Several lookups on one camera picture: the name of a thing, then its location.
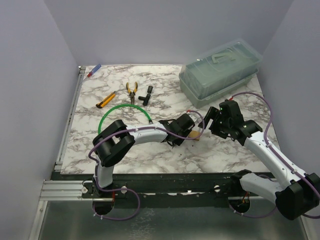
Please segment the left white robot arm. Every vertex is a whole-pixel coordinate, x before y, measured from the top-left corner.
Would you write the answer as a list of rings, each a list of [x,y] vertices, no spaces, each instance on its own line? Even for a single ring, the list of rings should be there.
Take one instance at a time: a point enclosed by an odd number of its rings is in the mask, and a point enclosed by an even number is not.
[[[196,119],[184,113],[177,119],[160,120],[149,125],[126,125],[121,119],[114,121],[92,141],[89,157],[96,161],[93,191],[101,198],[111,191],[114,166],[132,146],[145,143],[169,143],[179,146],[188,139]]]

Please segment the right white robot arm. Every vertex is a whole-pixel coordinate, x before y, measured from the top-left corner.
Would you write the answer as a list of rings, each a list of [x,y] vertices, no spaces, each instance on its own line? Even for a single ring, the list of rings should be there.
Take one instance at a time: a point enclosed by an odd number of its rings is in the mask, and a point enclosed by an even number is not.
[[[232,177],[230,191],[241,196],[251,192],[270,201],[288,220],[294,220],[320,204],[320,178],[307,174],[291,162],[254,120],[244,120],[238,103],[225,100],[218,108],[211,106],[202,129],[223,139],[231,138],[250,150],[272,173],[275,181],[242,170]]]

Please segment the brass padlock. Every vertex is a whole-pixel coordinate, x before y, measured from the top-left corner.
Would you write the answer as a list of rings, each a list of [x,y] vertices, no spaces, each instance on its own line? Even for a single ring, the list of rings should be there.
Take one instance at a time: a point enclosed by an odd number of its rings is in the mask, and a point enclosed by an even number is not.
[[[201,137],[201,132],[192,130],[192,131],[189,133],[188,137],[194,139],[195,141],[199,141],[199,140],[200,140],[200,137]]]

